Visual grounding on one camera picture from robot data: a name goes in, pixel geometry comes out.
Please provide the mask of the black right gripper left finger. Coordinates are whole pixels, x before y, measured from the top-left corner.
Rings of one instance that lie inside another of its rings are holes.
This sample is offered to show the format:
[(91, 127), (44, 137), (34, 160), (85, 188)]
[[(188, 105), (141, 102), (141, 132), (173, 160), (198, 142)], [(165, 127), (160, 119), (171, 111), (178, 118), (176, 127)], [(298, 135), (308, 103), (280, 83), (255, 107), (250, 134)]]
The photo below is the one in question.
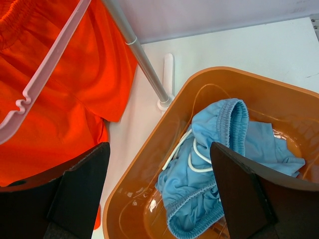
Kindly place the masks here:
[(0, 189), (2, 239), (89, 239), (110, 158), (102, 142), (81, 155)]

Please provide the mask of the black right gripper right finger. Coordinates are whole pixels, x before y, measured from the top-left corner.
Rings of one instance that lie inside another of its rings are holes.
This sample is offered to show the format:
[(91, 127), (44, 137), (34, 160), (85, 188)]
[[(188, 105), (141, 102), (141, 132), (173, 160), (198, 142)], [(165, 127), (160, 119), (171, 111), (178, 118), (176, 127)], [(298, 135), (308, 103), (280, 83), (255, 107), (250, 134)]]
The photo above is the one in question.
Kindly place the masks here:
[(212, 143), (210, 156), (232, 239), (317, 239), (319, 185)]

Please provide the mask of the light blue shorts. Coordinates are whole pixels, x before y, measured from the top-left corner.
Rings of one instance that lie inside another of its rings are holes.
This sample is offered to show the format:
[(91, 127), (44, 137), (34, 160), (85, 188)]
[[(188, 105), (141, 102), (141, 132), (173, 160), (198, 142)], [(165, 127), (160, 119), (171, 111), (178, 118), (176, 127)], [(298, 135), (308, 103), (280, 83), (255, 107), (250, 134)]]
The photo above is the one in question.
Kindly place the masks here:
[(224, 216), (212, 168), (210, 147), (221, 143), (236, 153), (288, 176), (305, 165), (270, 123), (251, 121), (243, 100), (214, 102), (198, 112), (166, 160), (156, 182), (169, 231), (194, 239)]

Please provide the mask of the pink plastic hanger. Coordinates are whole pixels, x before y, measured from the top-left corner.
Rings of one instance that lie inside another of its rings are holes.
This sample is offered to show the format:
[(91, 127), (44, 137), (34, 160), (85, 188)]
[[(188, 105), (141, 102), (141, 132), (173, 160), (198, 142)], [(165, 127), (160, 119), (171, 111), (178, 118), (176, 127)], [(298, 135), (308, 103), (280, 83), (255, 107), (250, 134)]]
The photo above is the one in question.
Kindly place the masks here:
[(0, 123), (1, 144), (10, 140), (20, 128), (48, 79), (52, 75), (90, 3), (90, 0), (81, 0), (78, 2), (43, 61), (23, 89), (23, 98), (16, 100), (15, 105), (18, 109), (9, 111), (4, 120)]

